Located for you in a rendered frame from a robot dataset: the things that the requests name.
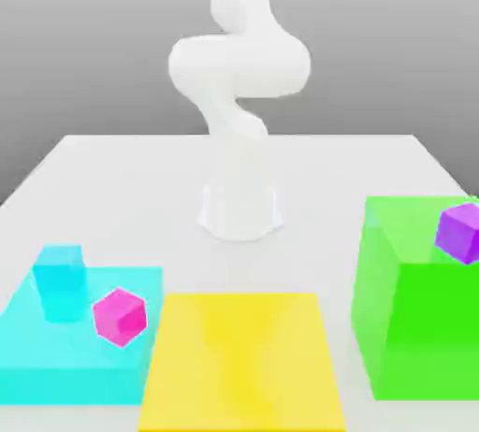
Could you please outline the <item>small cyan cube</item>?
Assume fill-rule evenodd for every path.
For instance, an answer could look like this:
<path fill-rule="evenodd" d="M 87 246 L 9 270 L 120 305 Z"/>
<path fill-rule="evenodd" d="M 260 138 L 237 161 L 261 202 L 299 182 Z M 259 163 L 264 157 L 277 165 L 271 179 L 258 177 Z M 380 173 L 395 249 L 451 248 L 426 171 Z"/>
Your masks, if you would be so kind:
<path fill-rule="evenodd" d="M 87 309 L 87 271 L 80 245 L 52 244 L 33 265 L 40 303 L 47 321 L 80 321 Z"/>

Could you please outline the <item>small purple cube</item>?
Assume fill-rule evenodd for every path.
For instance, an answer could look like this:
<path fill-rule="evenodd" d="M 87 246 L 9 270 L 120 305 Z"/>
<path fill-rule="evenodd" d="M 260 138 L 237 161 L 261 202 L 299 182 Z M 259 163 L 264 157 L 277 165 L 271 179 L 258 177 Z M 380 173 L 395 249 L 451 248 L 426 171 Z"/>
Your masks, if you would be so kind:
<path fill-rule="evenodd" d="M 470 202 L 445 209 L 435 245 L 462 264 L 479 261 L 479 206 Z"/>

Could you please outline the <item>large yellow box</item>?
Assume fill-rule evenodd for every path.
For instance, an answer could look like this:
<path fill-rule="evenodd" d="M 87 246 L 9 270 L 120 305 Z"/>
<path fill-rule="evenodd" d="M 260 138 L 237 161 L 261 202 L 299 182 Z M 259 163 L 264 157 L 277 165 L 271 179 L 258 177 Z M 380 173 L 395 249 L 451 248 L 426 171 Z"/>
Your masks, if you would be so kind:
<path fill-rule="evenodd" d="M 168 294 L 138 432 L 346 432 L 318 297 Z"/>

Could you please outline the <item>large green box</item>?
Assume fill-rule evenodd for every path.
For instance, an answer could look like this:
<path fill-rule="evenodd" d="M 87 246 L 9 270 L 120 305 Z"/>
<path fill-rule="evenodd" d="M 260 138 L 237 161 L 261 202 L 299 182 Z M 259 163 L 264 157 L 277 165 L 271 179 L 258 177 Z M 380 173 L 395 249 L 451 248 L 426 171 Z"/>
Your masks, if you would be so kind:
<path fill-rule="evenodd" d="M 366 200 L 351 319 L 377 400 L 479 400 L 479 261 L 435 245 L 441 213 L 470 202 Z"/>

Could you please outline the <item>small pink cube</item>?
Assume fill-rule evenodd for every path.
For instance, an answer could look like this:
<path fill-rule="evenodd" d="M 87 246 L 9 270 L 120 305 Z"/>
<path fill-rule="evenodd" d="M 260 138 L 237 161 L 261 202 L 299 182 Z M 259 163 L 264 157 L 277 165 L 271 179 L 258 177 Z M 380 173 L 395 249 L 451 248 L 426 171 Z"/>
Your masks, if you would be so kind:
<path fill-rule="evenodd" d="M 145 300 L 123 288 L 116 288 L 92 305 L 98 336 L 124 348 L 148 325 Z"/>

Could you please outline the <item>large cyan box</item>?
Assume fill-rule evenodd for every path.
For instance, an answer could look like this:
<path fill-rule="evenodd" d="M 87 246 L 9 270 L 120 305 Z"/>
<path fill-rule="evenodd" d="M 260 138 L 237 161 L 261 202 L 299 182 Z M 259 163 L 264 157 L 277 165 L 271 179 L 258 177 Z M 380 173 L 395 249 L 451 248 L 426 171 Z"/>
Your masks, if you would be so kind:
<path fill-rule="evenodd" d="M 97 335 L 92 310 L 46 320 L 28 273 L 0 313 L 0 405 L 138 405 L 165 296 L 159 267 L 90 267 L 87 304 L 120 287 L 146 302 L 147 327 L 121 348 Z"/>

